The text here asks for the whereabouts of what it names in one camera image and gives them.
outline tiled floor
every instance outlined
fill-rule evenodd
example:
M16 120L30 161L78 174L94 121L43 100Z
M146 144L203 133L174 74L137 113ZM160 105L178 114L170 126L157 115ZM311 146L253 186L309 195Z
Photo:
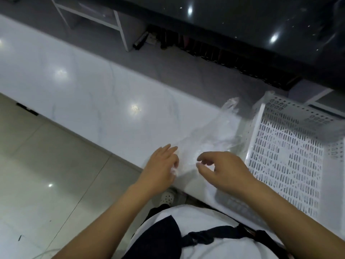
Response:
M3 95L0 171L0 258L8 259L30 259L62 248L139 176L116 157ZM115 258L157 198L132 223Z

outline right hand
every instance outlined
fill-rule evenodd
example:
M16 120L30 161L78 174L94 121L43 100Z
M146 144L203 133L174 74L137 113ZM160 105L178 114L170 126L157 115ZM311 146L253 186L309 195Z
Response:
M203 152L197 158L199 173L213 186L241 198L253 184L259 182L238 156L230 152ZM205 165L215 165L212 171Z

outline white plastic basket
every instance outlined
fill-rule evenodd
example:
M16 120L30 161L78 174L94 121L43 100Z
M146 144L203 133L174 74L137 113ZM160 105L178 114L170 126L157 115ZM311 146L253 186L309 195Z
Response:
M344 121L267 92L244 124L239 156L257 179L344 238L344 135ZM235 219L270 231L246 204L227 197L226 205Z

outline shoe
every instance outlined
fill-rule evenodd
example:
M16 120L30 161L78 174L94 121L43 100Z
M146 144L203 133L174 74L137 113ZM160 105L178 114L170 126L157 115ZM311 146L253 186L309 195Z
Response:
M173 189L166 190L164 193L162 193L159 206L163 204L172 206L176 195L177 193Z

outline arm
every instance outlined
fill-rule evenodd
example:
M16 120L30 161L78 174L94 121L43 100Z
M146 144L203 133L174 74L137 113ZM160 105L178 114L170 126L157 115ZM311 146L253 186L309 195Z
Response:
M145 204L165 191L174 181L170 172L177 167L177 147L158 148L139 179L120 199L70 241L54 259L108 259L114 254L128 227Z
M199 173L212 185L247 203L298 258L343 258L345 241L255 179L243 161L229 152L204 152ZM215 165L211 171L205 165Z

